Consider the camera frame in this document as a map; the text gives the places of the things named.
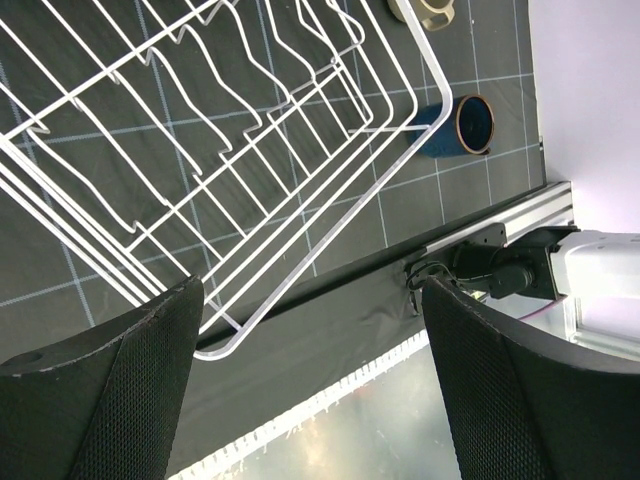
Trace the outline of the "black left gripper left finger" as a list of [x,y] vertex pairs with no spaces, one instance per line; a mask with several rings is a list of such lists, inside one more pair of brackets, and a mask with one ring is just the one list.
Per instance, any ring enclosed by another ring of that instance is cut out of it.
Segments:
[[1,365],[4,479],[162,479],[203,314],[192,276]]

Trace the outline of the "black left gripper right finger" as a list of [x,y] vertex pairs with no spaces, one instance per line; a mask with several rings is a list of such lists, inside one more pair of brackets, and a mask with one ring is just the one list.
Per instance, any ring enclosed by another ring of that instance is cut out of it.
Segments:
[[437,278],[422,309],[464,479],[636,479],[639,364],[496,311]]

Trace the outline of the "dark blue mug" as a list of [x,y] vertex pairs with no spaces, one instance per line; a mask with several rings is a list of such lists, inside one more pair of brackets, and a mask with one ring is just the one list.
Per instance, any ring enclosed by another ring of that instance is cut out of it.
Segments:
[[482,96],[456,97],[447,120],[420,147],[419,152],[431,158],[485,156],[491,152],[494,130],[493,110]]

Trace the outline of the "small beige cup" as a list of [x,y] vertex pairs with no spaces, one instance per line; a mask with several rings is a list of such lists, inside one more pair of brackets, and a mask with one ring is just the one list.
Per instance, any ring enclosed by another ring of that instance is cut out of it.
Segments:
[[423,28],[430,32],[447,27],[455,17],[453,0],[409,0],[409,4]]

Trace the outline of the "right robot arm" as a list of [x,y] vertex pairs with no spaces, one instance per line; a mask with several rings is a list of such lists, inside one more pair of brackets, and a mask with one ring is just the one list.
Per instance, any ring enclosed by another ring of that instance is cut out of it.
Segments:
[[464,287],[494,299],[544,300],[545,330],[573,343],[639,350],[639,236],[539,227],[505,245],[464,242],[447,267]]

